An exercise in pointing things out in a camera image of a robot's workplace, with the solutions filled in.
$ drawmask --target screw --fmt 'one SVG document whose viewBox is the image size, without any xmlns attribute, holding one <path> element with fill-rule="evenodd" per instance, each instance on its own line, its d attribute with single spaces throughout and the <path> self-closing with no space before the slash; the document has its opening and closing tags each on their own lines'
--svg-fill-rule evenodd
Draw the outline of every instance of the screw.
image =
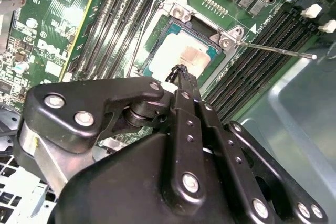
<svg viewBox="0 0 336 224">
<path fill-rule="evenodd" d="M 197 179 L 194 177 L 194 175 L 191 175 L 190 173 L 183 174 L 182 182 L 184 187 L 191 193 L 197 192 L 200 188 Z"/>
<path fill-rule="evenodd" d="M 323 218 L 323 214 L 321 213 L 321 211 L 319 210 L 319 208 L 318 208 L 317 206 L 315 206 L 315 205 L 311 205 L 311 210 L 313 210 L 314 214 L 315 214 L 318 218 L 320 218 L 320 219 Z"/>
<path fill-rule="evenodd" d="M 310 218 L 310 212 L 308 211 L 308 209 L 304 204 L 298 203 L 298 208 L 303 216 L 305 216 L 306 218 Z"/>
<path fill-rule="evenodd" d="M 242 127 L 240 127 L 238 124 L 234 124 L 233 127 L 234 127 L 237 131 L 242 131 Z"/>
<path fill-rule="evenodd" d="M 173 16 L 180 19 L 184 16 L 184 11 L 180 7 L 177 7 L 173 9 Z"/>
<path fill-rule="evenodd" d="M 160 89 L 159 85 L 156 82 L 151 82 L 149 85 L 151 86 L 152 89 L 155 89 L 155 90 Z"/>
<path fill-rule="evenodd" d="M 65 104 L 64 100 L 61 97 L 53 94 L 45 97 L 44 103 L 53 109 L 62 108 Z"/>
<path fill-rule="evenodd" d="M 207 103 L 204 104 L 204 107 L 207 109 L 207 110 L 212 110 L 211 106 Z"/>
<path fill-rule="evenodd" d="M 189 99 L 189 94 L 187 92 L 182 92 L 182 96 L 185 98 L 185 99 Z"/>
<path fill-rule="evenodd" d="M 266 219 L 268 217 L 267 208 L 259 199 L 253 200 L 253 206 L 257 214 L 259 214 L 262 218 Z"/>
<path fill-rule="evenodd" d="M 228 47 L 230 45 L 230 40 L 223 39 L 220 43 L 222 47 Z"/>
<path fill-rule="evenodd" d="M 79 111 L 75 115 L 75 121 L 82 126 L 91 126 L 95 122 L 93 115 L 86 111 Z"/>
</svg>

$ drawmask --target metal rod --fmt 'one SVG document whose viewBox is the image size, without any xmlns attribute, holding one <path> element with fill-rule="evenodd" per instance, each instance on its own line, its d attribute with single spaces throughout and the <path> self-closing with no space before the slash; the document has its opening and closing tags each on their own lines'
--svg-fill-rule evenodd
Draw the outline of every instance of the metal rod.
<svg viewBox="0 0 336 224">
<path fill-rule="evenodd" d="M 300 58 L 307 58 L 311 60 L 316 60 L 317 55 L 311 55 L 311 54 L 306 54 L 303 52 L 293 52 L 293 51 L 288 51 L 280 48 L 274 48 L 274 47 L 267 47 L 267 46 L 262 46 L 262 45 L 256 45 L 256 44 L 251 44 L 251 43 L 246 43 L 242 41 L 237 41 L 236 44 L 244 47 L 253 47 L 257 49 L 262 49 L 262 50 L 267 50 L 267 51 L 272 51 L 272 52 L 278 52 L 279 54 L 283 55 L 290 55 L 290 56 L 295 56 L 295 57 L 300 57 Z"/>
<path fill-rule="evenodd" d="M 139 39 L 138 39 L 138 42 L 137 42 L 137 44 L 136 44 L 136 46 L 135 46 L 135 50 L 134 50 L 134 52 L 133 52 L 133 55 L 132 55 L 132 57 L 131 57 L 130 65 L 129 65 L 129 68 L 128 68 L 128 70 L 127 70 L 127 75 L 126 75 L 126 77 L 129 77 L 129 76 L 131 75 L 132 67 L 133 67 L 133 64 L 134 64 L 134 62 L 135 62 L 135 58 L 136 58 L 136 56 L 137 56 L 137 54 L 138 54 L 139 47 L 140 47 L 140 44 L 141 44 L 141 41 L 142 41 L 142 37 L 143 37 L 143 34 L 144 34 L 145 30 L 146 30 L 146 26 L 147 26 L 148 19 L 149 19 L 150 15 L 152 14 L 152 11 L 153 11 L 153 7 L 154 7 L 154 3 L 155 3 L 155 1 L 156 1 L 156 0 L 153 0 L 153 1 L 152 1 L 151 8 L 149 9 L 148 14 L 147 14 L 147 17 L 146 17 L 146 19 L 145 19 L 145 21 L 144 21 L 144 23 L 143 23 L 143 25 L 142 25 L 142 28 L 141 28 L 141 31 L 140 31 L 140 35 L 139 35 Z"/>
</svg>

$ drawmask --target motherboard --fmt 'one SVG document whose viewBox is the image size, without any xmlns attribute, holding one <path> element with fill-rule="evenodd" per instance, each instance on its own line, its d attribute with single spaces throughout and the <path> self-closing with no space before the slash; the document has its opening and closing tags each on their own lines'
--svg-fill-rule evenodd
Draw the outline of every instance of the motherboard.
<svg viewBox="0 0 336 224">
<path fill-rule="evenodd" d="M 20 112 L 38 84 L 164 81 L 184 64 L 226 122 L 298 59 L 227 38 L 301 52 L 335 19 L 335 0 L 0 0 L 0 102 Z"/>
</svg>

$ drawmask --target white label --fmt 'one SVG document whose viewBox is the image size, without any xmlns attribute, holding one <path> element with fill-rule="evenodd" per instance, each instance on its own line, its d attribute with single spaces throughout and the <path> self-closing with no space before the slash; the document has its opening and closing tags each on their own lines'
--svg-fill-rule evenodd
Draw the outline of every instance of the white label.
<svg viewBox="0 0 336 224">
<path fill-rule="evenodd" d="M 61 74 L 61 71 L 62 71 L 62 67 L 60 65 L 57 65 L 48 60 L 46 64 L 46 69 L 45 69 L 46 73 L 51 73 L 54 76 L 59 77 L 59 75 Z"/>
</svg>

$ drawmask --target black metal bracket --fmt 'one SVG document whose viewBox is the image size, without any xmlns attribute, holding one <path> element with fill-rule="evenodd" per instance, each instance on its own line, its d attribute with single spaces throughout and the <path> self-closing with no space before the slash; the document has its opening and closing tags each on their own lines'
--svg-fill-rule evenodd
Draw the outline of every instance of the black metal bracket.
<svg viewBox="0 0 336 224">
<path fill-rule="evenodd" d="M 72 177 L 53 223 L 328 222 L 321 206 L 240 124 L 221 124 L 183 66 L 168 81 L 178 86 L 174 94 L 150 77 L 48 84 L 29 91 L 21 125 L 72 155 L 142 126 L 154 132 Z M 51 108 L 45 102 L 49 95 L 65 104 Z M 78 124 L 80 111 L 94 122 Z"/>
</svg>

